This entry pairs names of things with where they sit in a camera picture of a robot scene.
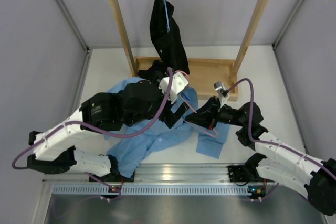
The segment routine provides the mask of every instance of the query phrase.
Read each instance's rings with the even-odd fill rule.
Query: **white table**
[[[185,47],[190,58],[234,59],[238,46]],[[157,56],[154,48],[133,48],[135,56]],[[88,68],[81,102],[98,92],[106,92],[118,82],[129,78],[130,70],[123,49],[94,49]],[[250,46],[238,73],[238,79],[248,77],[255,88],[255,102],[259,105],[264,121],[261,123],[287,144],[303,151],[303,144],[286,94],[279,68],[271,46]],[[228,105],[239,108],[250,98],[247,83],[239,86],[239,99]],[[196,152],[198,133],[184,143],[152,153],[143,164],[211,164],[244,163],[254,152],[243,147],[231,126],[226,144],[219,159]],[[88,152],[104,154],[119,139],[104,140],[102,136],[87,139],[77,146]]]

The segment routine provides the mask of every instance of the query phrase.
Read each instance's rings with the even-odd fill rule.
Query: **wooden frame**
[[[247,30],[244,35],[243,42],[240,46],[236,60],[218,60],[218,59],[188,59],[190,68],[190,84],[197,93],[198,98],[206,100],[212,95],[216,95],[213,84],[220,80],[230,87],[237,82],[237,73],[240,65],[243,62],[244,56],[251,43],[253,35],[257,29],[258,23],[264,12],[268,0],[258,0],[253,11],[252,18],[249,22]],[[118,25],[121,42],[124,47],[126,58],[130,66],[131,75],[136,76],[139,69],[147,69],[151,66],[155,59],[154,57],[136,57],[134,59],[130,42],[127,37],[125,24],[122,18],[118,0],[109,0],[112,8],[114,18]],[[230,93],[230,100],[236,101],[238,99],[238,89],[234,89]]]

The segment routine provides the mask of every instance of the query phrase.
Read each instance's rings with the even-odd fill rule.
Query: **hanging black cloth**
[[[180,29],[173,19],[174,6],[166,1],[169,27],[167,32],[167,19],[163,0],[155,0],[149,30],[151,40],[156,48],[162,62],[155,61],[148,70],[139,70],[140,78],[151,80],[155,71],[166,69],[167,66],[174,70],[182,70],[187,74],[189,65],[184,51]]]

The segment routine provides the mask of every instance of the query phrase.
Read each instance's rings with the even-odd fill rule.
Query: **ventilation grille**
[[[115,195],[101,185],[55,185],[54,194]],[[248,186],[234,185],[123,185],[122,195],[251,195]]]

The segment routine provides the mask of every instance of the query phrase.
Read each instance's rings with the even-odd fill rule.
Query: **light blue fabric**
[[[123,90],[127,84],[136,83],[140,80],[142,79],[137,77],[124,80],[115,85],[108,92],[118,93],[120,90]],[[198,108],[198,99],[195,89],[190,87],[187,88],[182,96],[193,108]],[[175,112],[182,103],[182,99],[178,98],[177,102],[172,107],[172,111]],[[190,113],[192,113],[192,111],[188,110],[171,129],[169,129],[165,123],[157,120],[152,127],[144,133],[133,138],[124,138],[120,143],[112,147],[108,151],[108,154],[117,158],[120,174],[124,177],[131,177],[140,162],[149,154],[175,146],[188,139],[192,133],[192,126],[185,123],[183,119]],[[144,120],[132,127],[128,127],[126,129],[126,134],[137,132],[145,127],[149,121],[150,120]],[[218,124],[216,127],[216,130],[219,132],[218,138],[213,138],[200,133],[197,152],[212,157],[218,156],[217,158],[219,158],[223,144],[226,142],[228,128],[229,125]]]

